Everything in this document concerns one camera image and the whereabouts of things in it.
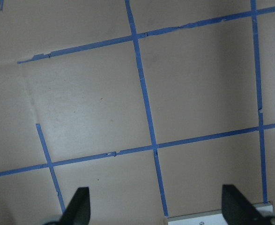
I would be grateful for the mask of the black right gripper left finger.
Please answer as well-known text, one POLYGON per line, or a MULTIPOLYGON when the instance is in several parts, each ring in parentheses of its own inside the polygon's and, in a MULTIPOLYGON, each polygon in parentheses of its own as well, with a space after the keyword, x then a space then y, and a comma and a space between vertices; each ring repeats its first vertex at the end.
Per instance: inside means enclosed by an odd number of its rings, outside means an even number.
POLYGON ((79 187, 58 221, 45 225, 88 225, 90 223, 89 187, 79 187))

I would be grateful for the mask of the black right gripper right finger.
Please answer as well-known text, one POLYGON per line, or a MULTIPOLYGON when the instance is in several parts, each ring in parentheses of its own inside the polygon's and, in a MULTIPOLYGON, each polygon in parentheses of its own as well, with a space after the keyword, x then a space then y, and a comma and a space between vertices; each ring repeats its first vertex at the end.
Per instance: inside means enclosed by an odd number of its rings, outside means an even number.
POLYGON ((222 186, 222 216, 229 225, 275 225, 275 215, 262 215, 232 184, 222 186))

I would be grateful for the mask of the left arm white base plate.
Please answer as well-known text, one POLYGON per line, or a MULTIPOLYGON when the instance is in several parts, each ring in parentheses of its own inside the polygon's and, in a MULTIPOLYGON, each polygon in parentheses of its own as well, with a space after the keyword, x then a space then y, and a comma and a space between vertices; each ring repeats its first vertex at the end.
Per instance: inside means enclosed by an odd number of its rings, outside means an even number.
MULTIPOLYGON (((257 203, 253 206, 262 215, 267 216, 273 213, 272 203, 257 203)), ((207 211, 202 213, 170 217, 167 219, 168 225, 226 225, 221 210, 207 211)))

